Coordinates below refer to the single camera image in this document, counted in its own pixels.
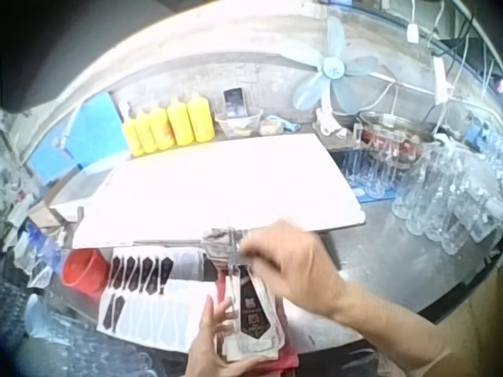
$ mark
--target red cloth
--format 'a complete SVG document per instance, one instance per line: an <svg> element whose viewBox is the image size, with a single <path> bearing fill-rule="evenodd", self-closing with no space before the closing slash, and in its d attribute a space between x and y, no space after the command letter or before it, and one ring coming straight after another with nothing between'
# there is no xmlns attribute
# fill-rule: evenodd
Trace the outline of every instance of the red cloth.
<svg viewBox="0 0 503 377"><path fill-rule="evenodd" d="M218 273L216 284L217 300L218 302L222 302L226 297L226 275L224 273ZM285 333L285 345L278 353L277 360L261 364L256 370L254 370L254 372L260 372L261 374L286 372L289 369L297 368L299 366L299 357L293 349L292 340L290 339L290 334L288 333L288 322L282 301L277 301L276 313L280 320L281 328L283 328L283 332Z"/></svg>

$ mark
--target hand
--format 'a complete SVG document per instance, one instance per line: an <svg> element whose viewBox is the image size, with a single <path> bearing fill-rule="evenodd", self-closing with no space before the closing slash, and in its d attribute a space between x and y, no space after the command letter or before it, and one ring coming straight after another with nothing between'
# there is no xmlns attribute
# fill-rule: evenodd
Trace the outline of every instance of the hand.
<svg viewBox="0 0 503 377"><path fill-rule="evenodd" d="M224 320L233 317L232 313L226 313L231 304L231 299L227 298L214 310L213 299L211 296L207 297L199 323L199 334L190 347L185 377L238 377L266 360L256 357L227 364L218 357L215 352L215 336L233 330L222 324Z"/></svg>
<svg viewBox="0 0 503 377"><path fill-rule="evenodd" d="M336 315L346 284L318 236L279 221L252 232L240 250L275 295L323 317Z"/></svg>

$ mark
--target white fan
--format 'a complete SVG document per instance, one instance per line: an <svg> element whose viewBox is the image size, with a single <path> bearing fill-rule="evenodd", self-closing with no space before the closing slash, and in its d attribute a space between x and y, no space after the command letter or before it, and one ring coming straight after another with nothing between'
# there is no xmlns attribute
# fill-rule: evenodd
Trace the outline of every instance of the white fan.
<svg viewBox="0 0 503 377"><path fill-rule="evenodd" d="M340 20L334 16L328 22L328 56L299 41L285 43L280 55L290 60L315 67L318 72L302 84L293 95L293 104L299 110L312 108L325 93L330 98L330 86L340 108L354 115L360 110L360 102L348 85L351 76L368 75L376 69L376 57L359 57L343 62L341 55L346 46L346 36Z"/></svg>

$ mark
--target white board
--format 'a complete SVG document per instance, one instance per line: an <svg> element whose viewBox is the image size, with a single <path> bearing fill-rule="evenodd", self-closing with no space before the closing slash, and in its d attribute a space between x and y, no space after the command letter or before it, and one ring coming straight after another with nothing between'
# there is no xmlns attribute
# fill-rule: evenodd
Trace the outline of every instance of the white board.
<svg viewBox="0 0 503 377"><path fill-rule="evenodd" d="M256 229L280 218L307 231L365 221L313 134L221 141L123 163L97 190L73 246L198 240L212 228Z"/></svg>

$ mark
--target plastic bottle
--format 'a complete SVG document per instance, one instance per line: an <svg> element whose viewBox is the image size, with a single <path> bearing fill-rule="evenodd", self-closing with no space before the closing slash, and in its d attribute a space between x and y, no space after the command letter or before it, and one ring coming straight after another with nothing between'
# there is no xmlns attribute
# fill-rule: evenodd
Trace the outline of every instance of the plastic bottle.
<svg viewBox="0 0 503 377"><path fill-rule="evenodd" d="M176 144L166 109L154 108L150 115L150 127L157 148L164 151Z"/></svg>
<svg viewBox="0 0 503 377"><path fill-rule="evenodd" d="M129 116L130 109L127 102L119 104L119 110L124 119L121 128L123 131L124 138L126 139L126 143L131 152L131 155L133 155L133 157L139 157L143 155L145 152L143 151L140 138L138 137L136 129L134 128L135 121Z"/></svg>
<svg viewBox="0 0 503 377"><path fill-rule="evenodd" d="M194 133L190 125L189 113L187 105L180 102L178 98L173 98L171 104L167 108L171 127L173 128L174 137L178 145L187 145L194 141Z"/></svg>
<svg viewBox="0 0 503 377"><path fill-rule="evenodd" d="M134 128L140 138L141 146L145 153L152 153L157 150L156 140L150 128L150 117L142 111L138 112Z"/></svg>
<svg viewBox="0 0 503 377"><path fill-rule="evenodd" d="M208 100L195 93L187 104L187 109L196 140L202 143L213 139L215 137L215 128Z"/></svg>

